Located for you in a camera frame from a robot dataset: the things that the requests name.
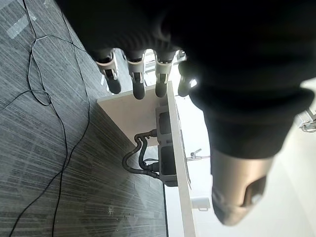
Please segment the black power cord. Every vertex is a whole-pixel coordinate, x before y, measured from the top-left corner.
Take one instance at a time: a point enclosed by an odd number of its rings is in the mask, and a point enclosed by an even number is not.
[[[41,37],[41,38],[38,38],[37,34],[36,34],[36,31],[34,29],[34,26],[32,24],[32,21],[30,19],[30,15],[29,15],[29,11],[28,11],[28,8],[26,6],[26,3],[25,3],[25,0],[23,0],[23,5],[24,5],[24,8],[25,8],[25,11],[26,11],[26,14],[27,14],[27,17],[28,17],[28,20],[29,20],[29,23],[31,25],[31,28],[35,34],[35,40],[34,42],[32,43],[32,46],[31,46],[31,52],[30,52],[30,59],[29,59],[29,68],[28,68],[28,74],[27,74],[27,82],[28,82],[28,86],[29,86],[29,90],[27,91],[24,91],[22,93],[20,93],[19,95],[17,95],[8,105],[6,105],[3,109],[0,110],[0,113],[3,112],[5,109],[7,109],[18,97],[20,97],[21,95],[27,93],[27,92],[31,92],[32,95],[34,96],[34,98],[40,103],[42,104],[43,106],[51,106],[53,111],[55,112],[55,114],[57,115],[58,119],[60,120],[61,124],[62,124],[62,127],[63,127],[63,133],[64,133],[64,141],[65,141],[65,149],[66,149],[66,157],[64,159],[64,163],[63,163],[63,167],[62,169],[49,181],[49,183],[46,185],[45,189],[40,193],[40,195],[38,195],[28,206],[26,206],[23,211],[18,215],[13,227],[12,227],[12,230],[9,234],[9,237],[12,236],[15,228],[16,228],[16,225],[17,223],[19,222],[20,218],[22,217],[22,215],[24,214],[24,212],[31,206],[33,205],[46,191],[47,189],[49,188],[49,186],[51,185],[51,183],[55,180],[55,178],[61,174],[61,178],[60,178],[60,184],[59,184],[59,194],[58,194],[58,201],[57,201],[57,204],[56,204],[56,208],[55,208],[55,213],[54,213],[54,220],[53,220],[53,226],[52,226],[52,237],[54,236],[54,225],[55,225],[55,219],[56,219],[56,214],[57,214],[57,209],[58,209],[58,204],[59,204],[59,201],[60,201],[60,196],[61,196],[61,185],[62,185],[62,176],[63,176],[63,172],[64,170],[68,167],[69,165],[69,162],[71,160],[71,157],[72,157],[72,154],[75,150],[75,148],[77,147],[77,145],[81,142],[81,140],[84,138],[86,132],[87,132],[87,129],[89,127],[89,124],[90,124],[90,100],[89,100],[89,96],[88,96],[88,93],[87,93],[87,88],[86,88],[86,85],[85,85],[85,82],[84,82],[84,79],[83,79],[83,76],[82,76],[82,72],[81,72],[81,69],[80,69],[80,65],[79,65],[79,62],[78,62],[78,59],[77,59],[77,55],[76,55],[76,48],[80,49],[78,46],[74,45],[73,41],[72,41],[72,38],[71,38],[71,35],[70,35],[70,31],[69,31],[69,28],[68,28],[68,25],[65,21],[65,18],[63,16],[63,20],[65,22],[65,25],[66,25],[66,28],[67,28],[67,32],[69,34],[69,37],[70,37],[70,41],[69,40],[66,40],[66,39],[62,39],[60,37],[57,37],[57,36],[53,36],[53,35],[47,35],[47,36],[44,36],[44,37]],[[79,139],[79,141],[75,144],[75,146],[73,147],[73,149],[71,150],[71,153],[69,155],[69,159],[68,159],[68,162],[67,161],[67,158],[68,158],[68,143],[67,143],[67,137],[66,137],[66,130],[65,130],[65,125],[62,121],[62,119],[60,118],[58,112],[56,111],[55,109],[55,106],[52,102],[52,99],[51,99],[51,96],[49,95],[49,93],[46,91],[45,89],[45,86],[44,86],[44,82],[43,82],[43,78],[42,78],[42,73],[41,73],[41,70],[40,70],[40,67],[35,59],[35,56],[33,54],[33,51],[34,51],[34,47],[36,45],[36,42],[39,41],[39,40],[42,40],[42,39],[45,39],[47,37],[55,37],[57,39],[60,39],[60,40],[63,40],[63,41],[66,41],[66,42],[69,42],[73,45],[73,49],[74,49],[74,55],[75,55],[75,59],[76,59],[76,63],[77,63],[77,66],[79,68],[79,72],[80,72],[80,76],[81,76],[81,80],[83,82],[83,85],[84,85],[84,90],[85,90],[85,93],[86,93],[86,97],[87,97],[87,101],[88,101],[88,122],[87,122],[87,126],[85,128],[85,131],[84,133],[82,134],[82,137]],[[30,83],[30,70],[31,70],[31,65],[32,65],[32,60],[34,60],[34,63],[39,71],[39,74],[40,74],[40,81],[41,81],[41,86],[43,88],[43,90],[35,90],[35,89],[32,89],[32,85]],[[47,96],[48,96],[48,103],[44,103],[42,102],[35,94],[34,92],[44,92]]]
[[[134,150],[130,151],[123,157],[122,166],[124,169],[126,169],[130,173],[144,174],[144,175],[151,176],[155,179],[160,179],[160,176],[155,173],[159,171],[158,162],[155,162],[150,165],[145,165],[143,161],[144,154],[147,148],[146,138],[149,138],[149,137],[157,137],[157,130],[154,129],[154,130],[151,130],[150,132],[145,132],[145,133],[140,133],[140,134],[135,135],[134,140],[137,143],[137,146],[135,147]],[[134,169],[127,164],[127,161],[132,155],[137,153],[139,150],[141,150],[141,152],[139,154],[138,163],[142,169]]]

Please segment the gray carpet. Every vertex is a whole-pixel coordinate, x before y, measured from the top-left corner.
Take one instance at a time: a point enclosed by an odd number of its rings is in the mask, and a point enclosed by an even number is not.
[[[0,2],[0,109],[28,89],[26,75],[34,34],[22,1]],[[53,0],[26,0],[38,36],[68,39]],[[72,33],[75,44],[82,47]],[[165,237],[163,190],[159,180],[134,175],[121,166],[131,142],[96,104],[110,96],[95,63],[77,50],[91,101],[91,124],[64,173],[57,214],[57,237]],[[35,56],[43,81],[65,123],[68,152],[87,124],[87,100],[72,46],[55,38],[39,41]],[[127,66],[118,52],[122,90],[130,90]],[[40,89],[33,67],[31,82]],[[51,107],[30,93],[0,113],[0,236],[8,236],[18,214],[60,171],[66,155],[62,126]],[[156,158],[157,149],[145,157]],[[50,236],[59,178],[21,218],[13,236]]]

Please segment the cable plug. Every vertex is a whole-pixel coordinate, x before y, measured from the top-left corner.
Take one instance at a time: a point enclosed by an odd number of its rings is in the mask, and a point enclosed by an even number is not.
[[[148,165],[148,170],[153,171],[153,172],[159,172],[159,162],[155,162]]]
[[[153,129],[150,131],[150,136],[151,137],[157,137],[157,129]]]

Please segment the white desk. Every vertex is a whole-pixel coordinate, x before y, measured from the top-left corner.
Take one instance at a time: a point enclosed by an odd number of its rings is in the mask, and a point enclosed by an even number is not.
[[[185,237],[196,237],[197,232],[194,224],[192,202],[190,200],[191,189],[187,179],[185,154],[183,152],[180,122],[172,83],[168,83],[167,97],[163,99],[156,96],[155,86],[148,86],[146,87],[146,96],[143,100],[135,99],[133,92],[128,91],[118,95],[100,98],[97,103],[133,144],[135,144],[135,134],[156,128],[156,107],[168,104],[178,179],[177,189],[180,198],[178,214],[181,213],[182,216],[182,220],[179,220],[179,218],[174,219],[174,213],[167,212],[168,226],[172,228],[175,223],[178,223],[178,225],[181,224]],[[151,138],[148,142],[148,146],[155,145],[158,145],[157,139]]]

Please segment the black cable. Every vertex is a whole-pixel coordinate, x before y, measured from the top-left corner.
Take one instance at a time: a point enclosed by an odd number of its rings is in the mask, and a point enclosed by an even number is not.
[[[20,95],[18,95],[16,98],[14,98],[14,100],[16,100],[19,96],[21,96],[22,94],[24,94],[24,93],[26,93],[26,92],[32,92],[32,95],[34,96],[34,98],[35,98],[39,103],[41,103],[41,104],[44,105],[44,106],[49,106],[49,105],[52,106],[53,111],[54,111],[55,114],[57,115],[57,117],[58,117],[58,119],[60,120],[60,122],[61,122],[61,124],[62,124],[62,127],[63,127],[63,133],[64,133],[64,139],[65,139],[66,157],[65,157],[65,159],[64,159],[64,163],[63,163],[63,167],[62,167],[61,171],[59,171],[59,172],[49,181],[49,183],[46,185],[45,189],[40,193],[40,195],[39,195],[37,198],[35,198],[27,207],[25,207],[24,210],[19,214],[19,216],[18,216],[18,218],[16,219],[16,221],[15,221],[15,223],[14,223],[14,226],[13,226],[13,228],[12,228],[12,230],[11,230],[9,236],[12,236],[12,234],[13,234],[15,228],[16,228],[16,225],[17,225],[17,223],[19,222],[20,218],[22,217],[23,213],[24,213],[31,205],[33,205],[33,204],[47,191],[48,187],[49,187],[49,186],[51,185],[51,183],[55,180],[55,178],[56,178],[59,174],[62,174],[62,173],[64,172],[64,170],[68,167],[69,162],[70,162],[70,159],[71,159],[71,156],[72,156],[72,154],[73,154],[75,148],[76,148],[77,145],[81,142],[81,140],[84,138],[84,136],[85,136],[85,134],[86,134],[86,132],[87,132],[87,129],[88,129],[88,127],[89,127],[89,124],[90,124],[90,100],[89,100],[89,96],[88,96],[88,93],[87,93],[86,85],[85,85],[85,82],[84,82],[84,79],[83,79],[83,76],[82,76],[82,72],[81,72],[81,69],[80,69],[80,65],[79,65],[79,63],[78,63],[76,51],[75,51],[75,47],[77,47],[77,46],[73,44],[71,37],[70,37],[71,41],[62,39],[62,38],[60,38],[60,37],[52,36],[52,35],[47,35],[47,36],[38,38],[38,37],[37,37],[37,34],[36,34],[36,31],[35,31],[35,29],[34,29],[34,26],[33,26],[32,22],[31,22],[30,15],[29,15],[29,12],[28,12],[28,9],[27,9],[25,0],[23,0],[23,4],[24,4],[25,11],[26,11],[26,13],[27,13],[27,16],[28,16],[29,23],[30,23],[30,25],[31,25],[31,27],[32,27],[32,30],[33,30],[33,32],[34,32],[34,34],[35,34],[35,37],[36,37],[35,41],[32,43],[32,47],[31,47],[27,81],[28,81],[29,87],[32,88],[32,87],[31,87],[31,84],[30,84],[30,77],[29,77],[29,75],[30,75],[30,69],[31,69],[31,64],[32,64],[32,59],[33,59],[35,65],[36,65],[36,67],[37,67],[37,69],[38,69],[38,71],[39,71],[39,74],[40,74],[40,80],[41,80],[41,85],[42,85],[42,87],[43,87],[43,90],[32,90],[32,89],[30,89],[30,90],[28,90],[28,91],[24,91],[24,92],[22,92]],[[71,151],[71,153],[70,153],[70,156],[69,156],[69,159],[68,159],[68,162],[67,162],[67,163],[66,163],[66,161],[67,161],[67,158],[68,158],[68,143],[67,143],[67,136],[66,136],[65,125],[64,125],[62,119],[60,118],[60,116],[58,115],[58,113],[57,113],[57,111],[56,111],[56,109],[55,109],[55,106],[54,106],[54,104],[52,103],[52,100],[51,100],[50,95],[49,95],[48,92],[45,90],[45,86],[44,86],[44,83],[43,83],[43,80],[42,80],[42,73],[41,73],[41,71],[40,71],[40,68],[39,68],[39,66],[38,66],[38,64],[37,64],[37,61],[36,61],[36,59],[35,59],[35,57],[34,57],[34,54],[33,54],[33,49],[34,49],[34,46],[35,46],[36,42],[37,42],[38,40],[41,40],[41,39],[44,39],[44,38],[47,38],[47,37],[55,37],[55,38],[58,38],[58,39],[60,39],[60,40],[69,42],[69,43],[71,43],[71,44],[73,45],[73,47],[74,47],[75,59],[76,59],[77,65],[78,65],[78,67],[79,67],[80,76],[81,76],[81,79],[82,79],[82,82],[83,82],[83,85],[84,85],[84,89],[85,89],[85,93],[86,93],[86,96],[87,96],[87,100],[88,100],[88,122],[87,122],[87,126],[86,126],[86,129],[85,129],[85,131],[84,131],[82,137],[79,139],[79,141],[78,141],[78,142],[75,144],[75,146],[73,147],[73,149],[72,149],[72,151]],[[48,103],[48,104],[45,104],[45,103],[41,102],[41,101],[37,98],[37,96],[34,94],[34,91],[42,91],[42,92],[45,92],[45,93],[47,94],[48,98],[49,98],[49,103]],[[10,104],[13,103],[13,101],[11,101],[11,102],[10,102],[4,109],[2,109],[0,112],[4,111]],[[58,203],[59,203],[59,200],[60,200],[60,195],[61,195],[61,181],[60,181],[60,186],[59,186],[59,195],[58,195],[58,202],[57,202],[56,209],[55,209],[55,215],[56,215],[56,212],[57,212],[57,207],[58,207]]]
[[[147,162],[147,161],[158,161],[158,160],[157,160],[157,159],[154,159],[154,158],[144,159],[144,162]]]
[[[62,17],[63,17],[63,21],[64,21],[64,23],[65,23],[65,26],[66,26],[66,28],[67,28],[67,32],[68,32],[68,35],[69,35],[70,42],[73,44],[73,40],[72,40],[72,38],[71,38],[70,31],[69,31],[68,25],[67,25],[67,23],[66,23],[64,14],[63,14],[63,13],[61,13],[61,14],[62,14]],[[77,55],[76,55],[76,49],[75,49],[75,45],[74,45],[74,44],[73,44],[73,50],[74,50],[74,55],[75,55],[75,60],[76,60],[77,66],[78,66],[78,68],[79,68],[79,72],[80,72],[80,76],[81,76],[81,79],[82,79],[82,83],[83,83],[83,85],[84,85],[84,89],[85,89],[85,93],[86,93],[86,96],[87,96],[88,107],[89,107],[89,108],[88,108],[88,123],[87,123],[87,126],[86,126],[86,128],[85,128],[85,130],[84,130],[84,132],[83,132],[82,137],[80,138],[80,140],[75,144],[74,148],[72,149],[66,167],[68,166],[68,164],[69,164],[69,162],[70,162],[70,157],[72,156],[73,151],[75,150],[76,146],[79,144],[79,142],[80,142],[80,141],[83,139],[83,137],[85,136],[85,134],[86,134],[86,132],[87,132],[87,130],[88,130],[89,124],[90,124],[90,100],[89,100],[89,96],[88,96],[88,92],[87,92],[87,89],[86,89],[86,85],[85,85],[85,82],[84,82],[84,79],[83,79],[83,76],[82,76],[82,72],[81,72],[81,69],[80,69],[80,65],[79,65],[79,62],[78,62],[78,58],[77,58]],[[60,201],[60,197],[61,197],[63,171],[64,171],[64,169],[62,169],[61,175],[60,175],[59,194],[58,194],[58,200],[57,200],[57,204],[56,204],[56,207],[55,207],[54,218],[53,218],[52,237],[54,236],[55,221],[56,221],[57,210],[58,210],[59,201]]]
[[[47,91],[44,91],[44,90],[26,90],[26,91],[23,91],[21,92],[20,94],[18,94],[13,100],[11,100],[11,102],[9,104],[7,104],[3,109],[0,110],[0,113],[2,113],[4,110],[6,110],[17,98],[19,98],[21,95],[24,95],[25,93],[27,92],[35,92],[35,91],[38,91],[38,92],[44,92],[48,95],[49,98],[50,97],[50,94],[47,92]]]
[[[134,155],[135,153],[137,153],[141,148],[142,148],[142,142],[140,141],[141,137],[155,137],[157,136],[157,130],[154,129],[150,132],[146,132],[146,133],[140,133],[140,134],[136,134],[135,137],[134,137],[134,140],[135,142],[137,143],[137,146],[132,150],[130,151],[129,153],[127,153],[124,157],[123,157],[123,160],[122,160],[122,166],[125,170],[127,170],[128,172],[130,173],[133,173],[133,174],[144,174],[144,175],[148,175],[148,176],[151,176],[155,179],[159,179],[160,176],[150,170],[143,170],[143,169],[134,169],[132,167],[130,167],[128,164],[127,164],[127,161],[128,159]]]
[[[149,170],[148,165],[146,165],[144,162],[144,155],[147,149],[148,142],[146,140],[146,137],[143,137],[143,136],[140,137],[140,140],[143,142],[143,146],[139,153],[138,164],[139,164],[139,167],[141,167],[142,169]]]

